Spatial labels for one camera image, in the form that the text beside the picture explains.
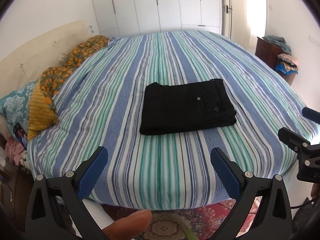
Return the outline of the person's left hand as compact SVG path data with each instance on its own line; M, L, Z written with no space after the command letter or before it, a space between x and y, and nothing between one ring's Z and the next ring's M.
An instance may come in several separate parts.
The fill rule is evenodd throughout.
M103 228L102 232L108 239L134 239L149 227L151 220L150 210L139 210Z

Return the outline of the person's right hand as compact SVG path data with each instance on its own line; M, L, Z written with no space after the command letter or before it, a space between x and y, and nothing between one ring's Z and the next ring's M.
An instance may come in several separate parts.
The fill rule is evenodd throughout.
M312 200L317 200L320 197L320 184L313 184L310 196Z

